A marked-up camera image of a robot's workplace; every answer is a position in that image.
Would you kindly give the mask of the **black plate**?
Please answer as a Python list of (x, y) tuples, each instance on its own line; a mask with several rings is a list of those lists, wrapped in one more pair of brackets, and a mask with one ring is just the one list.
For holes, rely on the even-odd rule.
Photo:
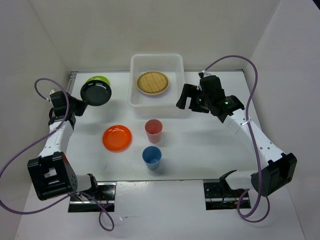
[(90, 80), (81, 87), (80, 96), (88, 105), (98, 107), (110, 100), (112, 89), (107, 82)]

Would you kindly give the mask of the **purple plate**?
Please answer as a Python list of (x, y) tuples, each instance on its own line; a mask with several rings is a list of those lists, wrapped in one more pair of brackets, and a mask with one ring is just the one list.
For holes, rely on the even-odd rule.
[(147, 96), (147, 97), (162, 97), (165, 96), (167, 93), (169, 93), (171, 90), (171, 87), (168, 86), (165, 90), (158, 92), (158, 93), (145, 93), (145, 92), (141, 92), (142, 95)]

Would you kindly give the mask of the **green plate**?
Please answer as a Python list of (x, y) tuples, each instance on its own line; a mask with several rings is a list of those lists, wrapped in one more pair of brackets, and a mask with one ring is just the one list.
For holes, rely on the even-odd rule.
[(92, 76), (86, 82), (88, 83), (88, 82), (92, 82), (92, 81), (101, 81), (101, 82), (104, 82), (104, 83), (110, 85), (110, 81), (105, 76), (102, 76), (102, 75)]

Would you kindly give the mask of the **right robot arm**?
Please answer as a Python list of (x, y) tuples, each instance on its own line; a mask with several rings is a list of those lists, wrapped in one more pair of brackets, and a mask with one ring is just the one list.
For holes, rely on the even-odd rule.
[(297, 165), (293, 153), (284, 153), (275, 146), (255, 122), (246, 116), (242, 102), (234, 95), (226, 96), (220, 79), (209, 75), (199, 80), (199, 85), (184, 84), (176, 106), (198, 113), (210, 113), (227, 126), (247, 147), (254, 157), (259, 157), (260, 170), (231, 170), (219, 178), (219, 191), (229, 197), (238, 189), (256, 190), (268, 197), (288, 184)]

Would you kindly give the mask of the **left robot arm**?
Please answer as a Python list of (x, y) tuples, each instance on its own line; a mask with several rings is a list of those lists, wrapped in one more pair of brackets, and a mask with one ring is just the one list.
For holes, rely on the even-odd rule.
[(49, 95), (52, 108), (49, 112), (49, 133), (43, 150), (27, 163), (37, 197), (48, 200), (65, 194), (81, 192), (88, 200), (99, 196), (100, 188), (91, 174), (77, 175), (66, 157), (76, 117), (83, 115), (88, 104), (63, 91)]

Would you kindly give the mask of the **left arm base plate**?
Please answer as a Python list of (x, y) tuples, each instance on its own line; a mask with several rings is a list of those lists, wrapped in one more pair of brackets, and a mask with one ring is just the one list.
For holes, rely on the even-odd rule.
[[(114, 212), (116, 198), (116, 182), (97, 183), (97, 191), (88, 194), (97, 200), (107, 212)], [(70, 197), (68, 212), (69, 213), (98, 213), (101, 208), (90, 198), (78, 193), (76, 196)]]

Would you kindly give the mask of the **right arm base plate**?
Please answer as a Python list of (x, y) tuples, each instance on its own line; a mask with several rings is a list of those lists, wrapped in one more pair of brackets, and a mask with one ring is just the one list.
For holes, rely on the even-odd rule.
[(204, 181), (203, 190), (207, 211), (236, 209), (239, 197), (245, 191), (244, 189), (237, 189), (225, 193), (218, 181)]

